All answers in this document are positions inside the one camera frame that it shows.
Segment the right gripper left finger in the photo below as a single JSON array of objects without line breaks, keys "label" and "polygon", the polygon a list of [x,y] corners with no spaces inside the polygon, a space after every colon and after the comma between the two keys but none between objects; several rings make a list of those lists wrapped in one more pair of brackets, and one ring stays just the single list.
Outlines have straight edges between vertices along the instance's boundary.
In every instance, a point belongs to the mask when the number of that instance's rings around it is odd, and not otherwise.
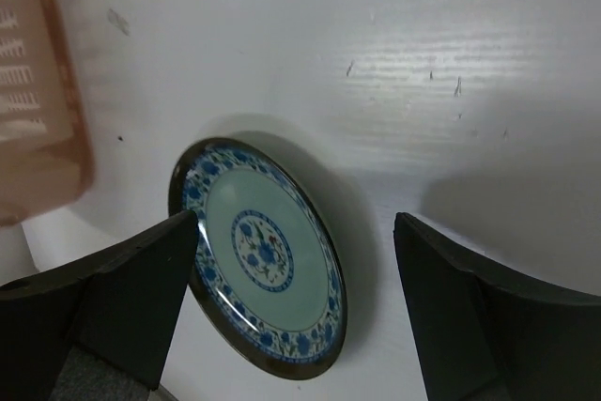
[{"label": "right gripper left finger", "polygon": [[1,287],[4,400],[147,400],[161,382],[197,247],[182,211]]}]

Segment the white pink dish rack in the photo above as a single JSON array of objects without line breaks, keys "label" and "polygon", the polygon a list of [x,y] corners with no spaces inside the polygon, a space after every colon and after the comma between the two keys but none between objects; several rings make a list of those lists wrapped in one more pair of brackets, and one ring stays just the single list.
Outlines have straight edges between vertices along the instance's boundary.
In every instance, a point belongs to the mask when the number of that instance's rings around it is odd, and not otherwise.
[{"label": "white pink dish rack", "polygon": [[94,177],[57,0],[1,0],[1,225],[76,201]]}]

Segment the blue white patterned plate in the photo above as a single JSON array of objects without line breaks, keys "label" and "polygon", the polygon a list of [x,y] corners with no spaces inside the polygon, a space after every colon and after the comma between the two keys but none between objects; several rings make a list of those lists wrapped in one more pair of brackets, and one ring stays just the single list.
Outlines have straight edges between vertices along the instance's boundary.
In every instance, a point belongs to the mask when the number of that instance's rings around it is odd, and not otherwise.
[{"label": "blue white patterned plate", "polygon": [[196,215],[189,286],[233,349],[279,378],[333,365],[347,331],[344,275],[327,227],[281,164],[233,138],[198,141],[177,160],[168,210]]}]

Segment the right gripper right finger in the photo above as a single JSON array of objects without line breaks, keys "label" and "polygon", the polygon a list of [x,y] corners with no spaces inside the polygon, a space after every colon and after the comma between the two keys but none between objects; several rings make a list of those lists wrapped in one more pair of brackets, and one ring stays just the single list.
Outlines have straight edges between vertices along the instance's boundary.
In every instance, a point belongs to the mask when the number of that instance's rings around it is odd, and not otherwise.
[{"label": "right gripper right finger", "polygon": [[406,212],[393,240],[428,399],[599,399],[599,297],[512,270]]}]

